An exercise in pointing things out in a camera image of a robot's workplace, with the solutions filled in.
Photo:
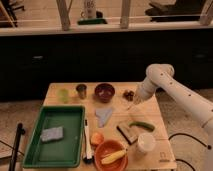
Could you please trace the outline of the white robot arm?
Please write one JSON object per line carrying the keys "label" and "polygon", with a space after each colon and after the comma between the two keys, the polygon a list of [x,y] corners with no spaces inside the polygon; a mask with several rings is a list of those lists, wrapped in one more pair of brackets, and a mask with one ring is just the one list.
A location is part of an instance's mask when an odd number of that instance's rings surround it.
{"label": "white robot arm", "polygon": [[146,77],[138,83],[133,103],[135,105],[150,99],[158,88],[162,88],[176,103],[201,125],[208,134],[211,149],[205,153],[202,171],[213,169],[213,102],[187,88],[174,78],[174,68],[170,64],[151,64],[146,69]]}

